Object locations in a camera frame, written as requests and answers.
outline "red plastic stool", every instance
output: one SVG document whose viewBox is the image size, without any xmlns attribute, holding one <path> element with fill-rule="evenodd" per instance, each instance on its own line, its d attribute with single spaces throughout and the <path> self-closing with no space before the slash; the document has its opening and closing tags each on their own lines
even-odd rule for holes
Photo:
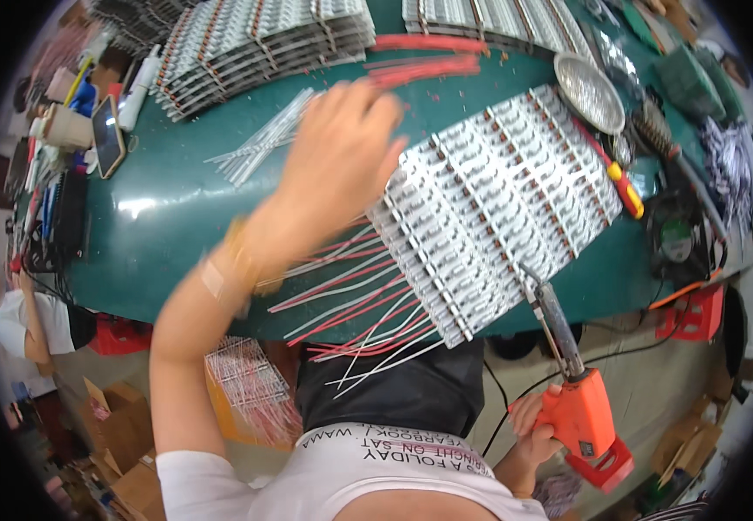
<svg viewBox="0 0 753 521">
<path fill-rule="evenodd" d="M 582 478 L 587 479 L 588 483 L 599 488 L 604 494 L 611 492 L 634 470 L 634 456 L 619 436 L 595 466 L 577 458 L 573 453 L 567 453 L 565 461 Z"/>
<path fill-rule="evenodd" d="M 134 323 L 127 318 L 112 317 L 99 313 L 95 326 L 95 338 L 87 345 L 102 356 L 129 354 L 151 348 L 154 327 L 146 323 Z"/>
<path fill-rule="evenodd" d="M 677 300 L 687 304 L 685 311 L 669 307 L 664 310 L 662 326 L 654 330 L 657 339 L 672 334 L 673 339 L 709 342 L 720 326 L 724 307 L 724 287 L 713 284 Z"/>
</svg>

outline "orange soldering iron handle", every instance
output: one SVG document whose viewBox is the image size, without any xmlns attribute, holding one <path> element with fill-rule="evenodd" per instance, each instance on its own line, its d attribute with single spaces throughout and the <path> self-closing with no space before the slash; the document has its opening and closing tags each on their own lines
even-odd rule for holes
<svg viewBox="0 0 753 521">
<path fill-rule="evenodd" d="M 628 180 L 628 176 L 622 171 L 620 165 L 616 162 L 612 162 L 608 167 L 608 177 L 614 181 L 616 185 L 616 191 L 620 194 L 622 203 L 625 204 L 625 208 L 633 218 L 642 218 L 644 212 L 644 206 L 640 195 L 634 190 L 634 185 Z"/>
<path fill-rule="evenodd" d="M 558 396 L 544 392 L 535 429 L 549 423 L 553 438 L 581 459 L 601 458 L 616 438 L 608 393 L 598 369 L 586 369 L 578 382 L 565 382 Z"/>
</svg>

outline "white t-shirt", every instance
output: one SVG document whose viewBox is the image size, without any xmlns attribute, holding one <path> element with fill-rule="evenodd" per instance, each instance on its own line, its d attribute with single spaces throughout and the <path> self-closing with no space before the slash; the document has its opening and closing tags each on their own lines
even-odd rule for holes
<svg viewBox="0 0 753 521">
<path fill-rule="evenodd" d="M 69 336 L 69 314 L 66 304 L 45 293 L 35 293 L 40 325 L 46 334 L 49 354 L 64 354 L 75 351 L 76 346 Z M 3 295 L 0 303 L 0 343 L 10 354 L 26 357 L 24 341 L 29 318 L 26 315 L 26 302 L 19 289 Z"/>
<path fill-rule="evenodd" d="M 361 495 L 398 488 L 461 496 L 506 521 L 547 519 L 538 501 L 513 498 L 464 439 L 369 423 L 307 432 L 260 490 L 238 481 L 229 462 L 211 453 L 162 453 L 156 470 L 169 521 L 330 521 Z"/>
</svg>

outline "floor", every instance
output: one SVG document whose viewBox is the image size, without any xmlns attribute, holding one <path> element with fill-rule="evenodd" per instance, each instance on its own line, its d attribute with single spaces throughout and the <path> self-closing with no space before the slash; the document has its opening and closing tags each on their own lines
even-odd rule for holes
<svg viewBox="0 0 753 521">
<path fill-rule="evenodd" d="M 650 319 L 628 335 L 587 327 L 580 343 L 583 359 L 589 360 L 603 354 L 652 344 L 655 338 Z M 628 313 L 605 319 L 603 323 L 614 328 L 630 329 L 639 323 L 639 314 Z M 635 470 L 607 496 L 585 484 L 576 506 L 584 519 L 598 514 L 651 475 L 648 460 L 662 432 L 689 408 L 691 401 L 700 393 L 716 351 L 714 346 L 705 343 L 670 340 L 656 349 L 610 358 L 595 364 L 608 389 L 616 431 L 634 454 Z M 148 397 L 147 358 L 147 352 L 100 357 L 90 349 L 55 356 L 54 363 L 58 371 L 56 382 L 65 405 L 76 411 L 78 404 L 86 398 L 84 377 L 99 387 L 124 380 Z M 538 349 L 516 362 L 498 359 L 493 353 L 487 353 L 486 359 L 510 401 L 532 383 L 556 371 L 555 362 L 543 359 Z M 504 411 L 500 391 L 486 371 L 484 387 L 486 407 L 468 437 L 479 452 L 488 443 Z M 76 424 L 75 427 L 85 434 L 81 425 Z M 492 443 L 487 457 L 489 464 L 497 463 L 515 442 L 516 437 L 507 430 L 505 424 L 495 443 Z M 288 457 L 287 453 L 278 450 L 242 443 L 227 443 L 227 451 L 238 476 L 255 487 L 263 486 L 278 474 Z M 539 469 L 539 477 L 556 474 L 564 467 L 561 457 L 550 460 Z"/>
</svg>

